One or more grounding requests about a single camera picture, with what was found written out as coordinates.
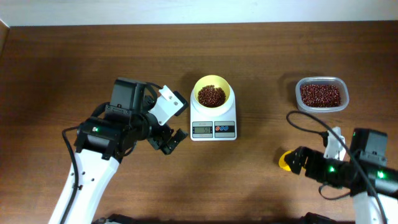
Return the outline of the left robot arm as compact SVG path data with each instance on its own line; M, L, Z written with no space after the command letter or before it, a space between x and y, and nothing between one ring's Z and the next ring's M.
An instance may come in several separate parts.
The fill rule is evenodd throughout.
M72 164L49 222L91 223L109 181L139 141L169 155L188 136L167 124L187 106L186 99L167 86L116 79L110 101L74 127L73 144L69 130L62 131Z

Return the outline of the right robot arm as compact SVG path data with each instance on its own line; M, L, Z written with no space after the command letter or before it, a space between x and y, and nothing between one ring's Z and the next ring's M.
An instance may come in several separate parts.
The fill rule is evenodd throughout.
M339 127L321 136L325 152L300 146L285 152L279 167L304 171L322 187L349 189L356 223L397 223L397 171L386 166L387 134L356 128L350 147Z

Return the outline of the yellow plastic scoop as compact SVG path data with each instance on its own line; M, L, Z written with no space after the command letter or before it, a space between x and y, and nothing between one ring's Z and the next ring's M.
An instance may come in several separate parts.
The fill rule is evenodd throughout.
M290 171L291 171L291 168L290 168L290 166L288 165L288 163L285 162L285 157L286 157L287 155L289 155L290 153L292 153L292 151L286 151L285 153L283 153L283 155L281 155L281 157L280 157L280 159L279 159L279 161L278 161L279 167L280 167L281 169L287 171L287 172L290 172Z

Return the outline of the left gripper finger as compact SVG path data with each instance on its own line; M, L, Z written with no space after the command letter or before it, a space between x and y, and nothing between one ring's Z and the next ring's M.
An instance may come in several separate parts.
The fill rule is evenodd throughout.
M174 150L174 140L170 139L167 142L164 142L161 146L160 146L160 150L165 154L165 155L169 155L173 152Z
M188 136L188 133L182 129L178 129L177 132L171 137L174 140L174 150L175 148Z

